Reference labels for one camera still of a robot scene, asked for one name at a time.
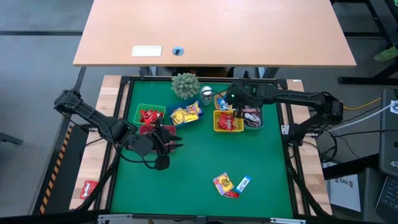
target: desk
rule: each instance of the desk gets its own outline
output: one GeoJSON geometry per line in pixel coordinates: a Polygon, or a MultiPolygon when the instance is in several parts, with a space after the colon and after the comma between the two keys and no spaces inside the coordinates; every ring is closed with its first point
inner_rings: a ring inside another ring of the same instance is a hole
{"type": "Polygon", "coordinates": [[[329,0],[95,0],[73,64],[356,65],[329,0]],[[160,45],[162,55],[133,57],[136,45],[160,45]]]}
{"type": "MultiPolygon", "coordinates": [[[[122,78],[119,76],[105,76],[105,78],[104,78],[104,82],[101,87],[101,91],[99,94],[96,109],[108,116],[111,116],[114,113],[114,107],[116,104],[116,99],[118,97],[119,87],[122,87],[122,89],[120,89],[120,91],[127,93],[128,85],[124,85],[124,86],[120,85],[121,79],[122,78]]],[[[303,91],[303,85],[300,80],[288,80],[287,86],[291,90],[303,91]]],[[[128,94],[123,94],[124,97],[122,97],[121,101],[120,101],[120,110],[118,111],[119,117],[121,117],[123,115],[124,105],[125,105],[126,101],[128,101],[126,99],[126,95],[128,95],[128,94]]],[[[284,114],[284,121],[286,121],[287,120],[287,112],[286,112],[285,105],[282,105],[282,112],[284,114]]],[[[293,113],[294,120],[297,123],[301,123],[303,120],[305,120],[309,117],[308,109],[303,106],[294,106],[293,105],[292,113],[293,113]]],[[[87,141],[92,141],[92,140],[95,140],[98,138],[99,138],[98,134],[90,133],[87,141]]],[[[315,143],[315,141],[310,138],[306,138],[305,140],[308,142],[315,143]]],[[[75,189],[73,192],[70,208],[76,208],[77,206],[79,206],[79,204],[82,203],[82,200],[79,199],[79,196],[80,196],[81,188],[83,187],[84,181],[98,180],[98,178],[100,176],[100,172],[101,172],[101,167],[103,165],[104,157],[105,157],[104,156],[105,149],[106,149],[105,141],[100,141],[100,142],[94,143],[85,149],[85,152],[83,155],[83,160],[81,162],[80,170],[78,173],[78,178],[76,181],[75,189]]],[[[309,191],[311,191],[311,193],[313,194],[315,199],[320,203],[322,208],[324,210],[326,210],[328,213],[331,213],[329,199],[328,199],[328,195],[327,195],[326,188],[325,188],[325,181],[323,180],[322,168],[321,168],[320,161],[318,158],[317,150],[315,148],[313,148],[312,146],[304,145],[299,148],[299,151],[300,151],[302,170],[303,170],[303,175],[305,178],[306,186],[308,187],[309,191]]],[[[110,156],[110,158],[112,158],[114,156],[114,150],[110,151],[110,153],[111,154],[109,156],[110,156]]],[[[99,208],[106,207],[106,199],[108,197],[108,190],[109,190],[109,184],[107,184],[103,190],[103,193],[101,196],[101,201],[99,203],[99,208]]],[[[304,206],[303,206],[301,194],[299,193],[298,188],[295,188],[295,192],[296,192],[296,198],[298,201],[297,202],[298,213],[304,213],[304,206]]]]}

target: gray floor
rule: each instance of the gray floor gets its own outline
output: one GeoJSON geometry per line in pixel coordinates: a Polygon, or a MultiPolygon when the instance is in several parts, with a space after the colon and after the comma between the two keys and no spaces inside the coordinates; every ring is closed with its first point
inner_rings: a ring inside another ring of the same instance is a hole
{"type": "MultiPolygon", "coordinates": [[[[383,1],[373,1],[387,31],[396,37],[396,23],[383,1]]],[[[83,30],[92,0],[3,0],[0,30],[83,30]]],[[[345,31],[374,31],[376,26],[365,6],[334,6],[345,31]]],[[[0,144],[0,217],[28,214],[35,200],[35,189],[50,154],[61,115],[53,101],[64,89],[71,88],[78,73],[72,65],[79,37],[0,36],[0,131],[24,139],[21,146],[0,144]]],[[[381,86],[343,86],[342,75],[371,77],[388,66],[372,56],[384,49],[380,39],[348,39],[358,66],[356,68],[281,68],[276,78],[301,79],[307,91],[329,91],[348,106],[358,106],[380,97],[381,86]]],[[[104,75],[137,75],[134,67],[88,68],[81,88],[83,99],[95,105],[104,75]]],[[[238,70],[243,74],[244,68],[238,70]]],[[[364,110],[347,111],[350,118],[364,110]]],[[[344,131],[378,129],[379,118],[371,118],[344,131]]],[[[359,156],[378,150],[378,135],[347,137],[359,156]]],[[[321,150],[332,145],[324,135],[318,140],[321,150]]],[[[340,142],[339,161],[355,159],[340,142]]]]}

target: black frame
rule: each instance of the black frame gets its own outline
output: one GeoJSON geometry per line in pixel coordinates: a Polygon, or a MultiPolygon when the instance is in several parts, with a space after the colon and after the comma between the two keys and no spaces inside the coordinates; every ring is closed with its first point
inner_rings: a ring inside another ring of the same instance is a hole
{"type": "MultiPolygon", "coordinates": [[[[130,102],[131,102],[131,96],[132,96],[132,90],[134,87],[134,82],[135,81],[152,81],[152,82],[171,82],[171,78],[172,77],[122,77],[122,82],[121,82],[121,89],[123,89],[124,85],[129,82],[129,89],[128,89],[128,95],[127,95],[127,100],[126,100],[126,104],[124,105],[124,114],[123,114],[123,119],[127,119],[127,115],[130,109],[130,102]]],[[[238,78],[206,78],[206,77],[198,77],[199,82],[219,82],[219,83],[231,83],[234,80],[238,80],[238,78]]],[[[281,85],[282,87],[287,88],[287,84],[286,84],[286,80],[267,80],[267,79],[254,79],[253,81],[258,82],[258,83],[270,83],[272,85],[278,86],[281,83],[285,83],[285,85],[281,85]]],[[[119,94],[118,94],[118,98],[116,102],[120,102],[121,98],[122,98],[122,94],[123,91],[119,89],[119,94]]],[[[115,111],[114,111],[114,115],[119,113],[119,106],[115,107],[115,111]]],[[[293,114],[292,114],[292,110],[290,105],[287,104],[287,114],[288,114],[288,121],[289,124],[293,124],[293,114]]],[[[280,103],[277,104],[277,112],[278,112],[278,119],[279,119],[279,123],[283,124],[284,120],[283,120],[283,114],[282,114],[282,109],[280,106],[280,103]]],[[[283,144],[283,150],[284,150],[284,157],[285,157],[285,161],[287,159],[290,159],[290,155],[289,155],[289,148],[285,147],[285,144],[283,144]]],[[[109,155],[110,155],[110,151],[111,151],[111,146],[110,144],[107,145],[106,148],[106,158],[104,158],[104,162],[103,162],[103,168],[108,166],[108,162],[109,162],[109,155]]],[[[303,170],[302,170],[302,165],[301,165],[301,160],[300,160],[300,153],[299,153],[299,149],[297,147],[294,147],[294,151],[295,151],[295,157],[296,157],[296,165],[297,165],[297,172],[299,173],[299,176],[301,178],[301,180],[303,181],[303,170]]],[[[119,157],[116,157],[117,159],[117,166],[119,164],[119,157]]],[[[117,175],[117,169],[114,172],[114,174],[111,177],[111,182],[110,182],[110,186],[109,186],[109,191],[108,191],[108,196],[106,199],[106,210],[110,210],[111,208],[111,202],[113,199],[113,189],[114,189],[114,185],[115,185],[115,181],[116,181],[116,175],[117,175]]],[[[290,202],[292,204],[292,212],[293,212],[293,216],[296,217],[297,215],[299,215],[298,212],[298,206],[297,206],[297,199],[295,196],[295,188],[294,188],[294,182],[293,180],[289,177],[289,174],[286,172],[286,176],[287,176],[287,182],[289,185],[289,194],[290,194],[290,202]]],[[[98,205],[99,205],[99,201],[101,198],[101,194],[98,196],[98,198],[96,199],[96,203],[95,205],[97,205],[97,207],[95,207],[95,209],[98,209],[98,205]]],[[[305,210],[305,215],[310,215],[310,206],[308,204],[308,202],[306,200],[303,199],[303,204],[304,204],[304,210],[305,210]]],[[[133,214],[134,218],[151,218],[151,219],[165,219],[165,220],[197,220],[197,216],[194,215],[161,215],[161,214],[141,214],[141,213],[135,213],[133,214]]],[[[226,220],[226,221],[247,221],[247,222],[269,222],[271,219],[270,218],[250,218],[250,217],[205,217],[207,221],[209,220],[226,220]]]]}
{"type": "MultiPolygon", "coordinates": [[[[333,5],[334,3],[362,3],[366,4],[366,6],[369,9],[369,12],[371,13],[374,22],[377,25],[377,28],[379,29],[379,32],[344,32],[344,35],[346,37],[381,37],[386,41],[387,48],[392,47],[392,42],[391,39],[384,28],[382,22],[380,21],[380,18],[374,10],[372,3],[370,0],[331,0],[331,4],[333,5]]],[[[392,16],[394,17],[395,21],[398,22],[398,15],[394,11],[394,8],[392,7],[392,1],[389,0],[384,0],[385,4],[389,8],[392,16]]],[[[339,84],[351,84],[351,85],[398,85],[398,78],[388,78],[391,75],[393,75],[396,71],[398,71],[398,59],[394,59],[394,63],[385,68],[383,71],[378,73],[377,75],[371,77],[371,78],[365,78],[365,77],[338,77],[338,83],[339,84]]]]}

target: green object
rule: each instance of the green object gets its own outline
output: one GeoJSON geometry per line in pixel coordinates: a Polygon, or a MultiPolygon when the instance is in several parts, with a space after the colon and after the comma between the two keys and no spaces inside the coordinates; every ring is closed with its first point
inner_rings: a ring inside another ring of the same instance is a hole
{"type": "Polygon", "coordinates": [[[184,73],[178,74],[172,78],[171,89],[181,99],[188,99],[189,97],[195,96],[200,89],[200,83],[195,74],[184,73]]]}
{"type": "Polygon", "coordinates": [[[385,62],[390,59],[393,59],[396,56],[398,56],[398,50],[395,46],[393,46],[373,56],[373,59],[377,62],[385,62]]]}
{"type": "Polygon", "coordinates": [[[134,117],[134,122],[136,124],[145,124],[144,122],[140,122],[140,120],[141,120],[140,110],[157,110],[158,112],[163,112],[163,116],[164,116],[164,114],[166,112],[166,107],[164,107],[164,106],[156,106],[156,105],[146,105],[146,104],[143,104],[143,103],[138,104],[137,110],[135,110],[136,115],[134,117]]]}
{"type": "MultiPolygon", "coordinates": [[[[216,91],[228,86],[201,84],[216,91]]],[[[135,81],[128,121],[132,121],[140,102],[167,106],[180,101],[170,87],[171,82],[135,81]]],[[[144,164],[120,160],[111,212],[292,218],[276,105],[263,106],[262,129],[240,133],[214,132],[215,107],[212,104],[203,109],[202,120],[177,130],[177,136],[183,138],[178,143],[184,146],[170,154],[168,169],[150,170],[144,164]],[[218,193],[213,179],[224,172],[235,187],[245,175],[252,177],[239,198],[218,193]]],[[[134,152],[123,149],[122,153],[141,160],[134,152]]],[[[146,157],[153,159],[154,154],[146,157]]]]}

